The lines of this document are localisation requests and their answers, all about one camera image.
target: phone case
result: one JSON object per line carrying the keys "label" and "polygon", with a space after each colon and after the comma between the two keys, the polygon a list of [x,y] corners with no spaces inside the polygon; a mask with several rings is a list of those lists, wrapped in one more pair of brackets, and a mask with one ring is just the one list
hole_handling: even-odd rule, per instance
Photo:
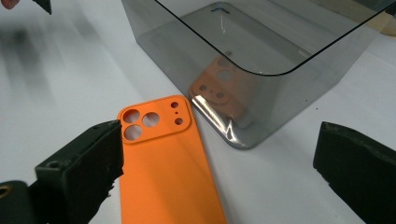
{"label": "phone case", "polygon": [[123,224],[226,223],[185,97],[128,106],[118,118],[124,150]]}

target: transparent container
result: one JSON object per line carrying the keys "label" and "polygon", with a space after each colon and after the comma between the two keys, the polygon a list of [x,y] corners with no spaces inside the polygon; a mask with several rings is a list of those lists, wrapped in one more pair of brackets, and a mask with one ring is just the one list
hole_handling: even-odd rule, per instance
{"label": "transparent container", "polygon": [[390,0],[122,0],[137,43],[231,146],[251,148],[344,76]]}

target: white surface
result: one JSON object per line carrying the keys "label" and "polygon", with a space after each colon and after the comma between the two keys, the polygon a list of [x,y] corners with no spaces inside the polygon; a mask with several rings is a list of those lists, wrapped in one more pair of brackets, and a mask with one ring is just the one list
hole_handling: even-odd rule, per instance
{"label": "white surface", "polygon": [[[0,182],[34,167],[127,105],[178,94],[137,46],[120,1],[0,9]],[[363,223],[312,168],[323,120],[396,148],[396,40],[379,35],[345,78],[258,147],[199,126],[229,223]],[[118,186],[92,224],[120,223]]]}

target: glass tank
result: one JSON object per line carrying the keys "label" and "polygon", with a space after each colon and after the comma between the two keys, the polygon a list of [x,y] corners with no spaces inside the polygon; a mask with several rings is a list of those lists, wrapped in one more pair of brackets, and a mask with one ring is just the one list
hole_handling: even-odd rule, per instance
{"label": "glass tank", "polygon": [[137,43],[240,149],[336,85],[395,2],[122,0]]}

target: container rim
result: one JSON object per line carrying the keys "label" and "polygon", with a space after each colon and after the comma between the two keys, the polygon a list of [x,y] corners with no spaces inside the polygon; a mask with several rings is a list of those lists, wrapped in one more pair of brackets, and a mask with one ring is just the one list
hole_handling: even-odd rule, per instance
{"label": "container rim", "polygon": [[208,40],[206,40],[203,36],[201,36],[198,32],[196,32],[192,27],[190,27],[186,22],[184,22],[179,16],[177,16],[174,12],[172,12],[168,7],[166,7],[164,4],[162,4],[160,2],[160,0],[154,0],[155,2],[158,3],[158,5],[160,5],[163,9],[165,9],[167,12],[169,12],[173,17],[175,17],[178,21],[180,21],[182,24],[184,24],[187,28],[189,28],[193,33],[195,33],[196,35],[198,35],[202,40],[204,40],[206,42],[206,44],[208,44],[210,47],[212,47],[215,51],[217,51],[221,56],[223,56],[224,58],[226,58],[230,63],[232,63],[233,65],[235,65],[237,68],[241,69],[244,72],[250,73],[251,75],[255,75],[255,76],[260,76],[260,77],[283,77],[285,75],[288,75],[292,72],[294,72],[295,70],[297,70],[298,68],[300,68],[301,66],[303,66],[304,64],[306,64],[307,62],[309,62],[310,60],[312,60],[313,58],[315,58],[316,56],[318,56],[321,52],[323,52],[324,50],[328,49],[329,47],[331,47],[333,44],[335,44],[336,42],[338,42],[339,40],[341,40],[342,38],[344,38],[345,36],[349,35],[350,33],[354,32],[355,30],[357,30],[358,28],[360,28],[361,26],[363,26],[367,21],[370,21],[371,19],[373,19],[374,17],[376,17],[377,15],[379,15],[380,13],[384,12],[385,10],[387,10],[388,8],[391,7],[396,7],[396,1],[394,1],[392,4],[390,4],[389,6],[382,8],[381,10],[378,10],[378,12],[376,12],[373,16],[371,16],[370,18],[366,19],[365,21],[361,22],[360,24],[358,24],[357,26],[355,26],[354,28],[352,28],[351,30],[349,30],[348,32],[346,32],[343,35],[340,35],[338,38],[336,38],[333,42],[331,42],[330,44],[328,44],[327,46],[325,46],[324,48],[318,50],[316,53],[312,54],[309,58],[305,59],[304,61],[302,61],[301,63],[299,63],[298,65],[296,65],[295,67],[291,68],[289,71],[286,71],[284,73],[278,73],[278,74],[261,74],[261,73],[256,73],[256,72],[252,72],[249,71],[241,66],[239,66],[237,63],[235,63],[232,59],[230,59],[227,55],[225,55],[224,53],[222,53],[218,48],[216,48],[213,44],[211,44]]}

